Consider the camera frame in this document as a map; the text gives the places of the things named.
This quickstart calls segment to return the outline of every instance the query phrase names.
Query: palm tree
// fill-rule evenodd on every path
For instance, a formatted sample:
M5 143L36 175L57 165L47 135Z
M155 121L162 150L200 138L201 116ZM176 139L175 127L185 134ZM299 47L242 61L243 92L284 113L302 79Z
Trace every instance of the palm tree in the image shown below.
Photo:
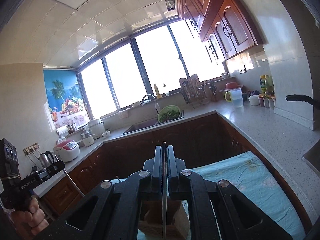
M66 94L66 92L64 90L63 83L59 80L54 80L52 81L52 83L55 86L55 88L51 89L53 97L55 99L62 98L62 100L65 102L65 100L63 99L63 96Z
M69 89L70 93L72 96L78 98L79 97L79 90L77 89L76 86L71 87L71 89Z

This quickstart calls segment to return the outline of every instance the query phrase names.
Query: window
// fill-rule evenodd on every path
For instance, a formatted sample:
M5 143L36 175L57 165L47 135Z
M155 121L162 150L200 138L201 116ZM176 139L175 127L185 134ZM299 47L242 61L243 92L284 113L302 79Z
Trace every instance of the window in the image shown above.
M93 117L99 118L116 111L101 59L88 66L81 74Z
M106 55L106 62L120 108L141 101L147 92L130 43Z
M193 38L185 21L171 23L170 27L190 76L197 74L200 81L221 76L223 65L217 65L215 61L211 63L204 43L197 36Z
M136 41L154 94L154 84L160 94L179 88L179 78L187 75L167 26L141 34Z

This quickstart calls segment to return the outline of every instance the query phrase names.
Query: plastic pitcher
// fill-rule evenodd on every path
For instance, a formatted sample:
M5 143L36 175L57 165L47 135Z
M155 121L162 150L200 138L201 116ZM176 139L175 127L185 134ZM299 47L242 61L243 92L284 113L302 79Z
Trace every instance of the plastic pitcher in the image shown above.
M230 94L231 100L227 99L227 94ZM225 93L224 98L227 102L232 102L234 107L241 107L243 106L242 100L242 92L241 88L233 89Z

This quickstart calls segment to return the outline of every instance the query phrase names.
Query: knife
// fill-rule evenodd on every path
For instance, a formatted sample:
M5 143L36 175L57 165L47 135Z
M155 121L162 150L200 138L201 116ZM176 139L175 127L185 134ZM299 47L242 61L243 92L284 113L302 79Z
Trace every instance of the knife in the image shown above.
M162 143L162 239L165 239L167 222L167 145Z

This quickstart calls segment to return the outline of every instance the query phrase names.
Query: rice cooker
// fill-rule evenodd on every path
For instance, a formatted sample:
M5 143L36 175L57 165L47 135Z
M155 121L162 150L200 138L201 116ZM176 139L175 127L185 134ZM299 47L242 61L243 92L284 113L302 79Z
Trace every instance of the rice cooker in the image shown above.
M80 148L77 142L73 140L65 140L57 144L53 148L54 154L64 162L70 162L74 160L80 154Z

